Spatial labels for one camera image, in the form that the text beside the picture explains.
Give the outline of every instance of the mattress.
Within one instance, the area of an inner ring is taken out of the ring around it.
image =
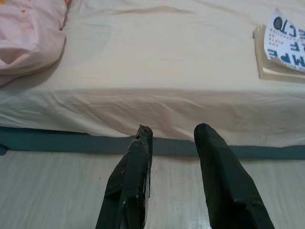
[[[305,145],[304,84],[260,80],[253,30],[297,0],[72,0],[61,58],[0,89],[0,126],[193,139],[208,123],[229,145]]]

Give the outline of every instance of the bed frame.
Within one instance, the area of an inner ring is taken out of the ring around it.
[[[121,154],[132,137],[91,136],[83,133],[27,128],[0,127],[0,155],[8,150]],[[159,156],[197,156],[194,142],[154,138],[153,154]],[[305,146],[283,148],[230,146],[243,158],[305,159]]]

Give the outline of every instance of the pink cloth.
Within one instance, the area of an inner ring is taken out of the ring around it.
[[[68,0],[0,0],[0,86],[58,60]]]

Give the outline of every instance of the wooden floor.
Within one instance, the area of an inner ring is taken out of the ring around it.
[[[1,229],[94,229],[121,155],[0,156]],[[305,161],[242,160],[276,229],[304,229]],[[146,229],[210,229],[199,160],[154,157]]]

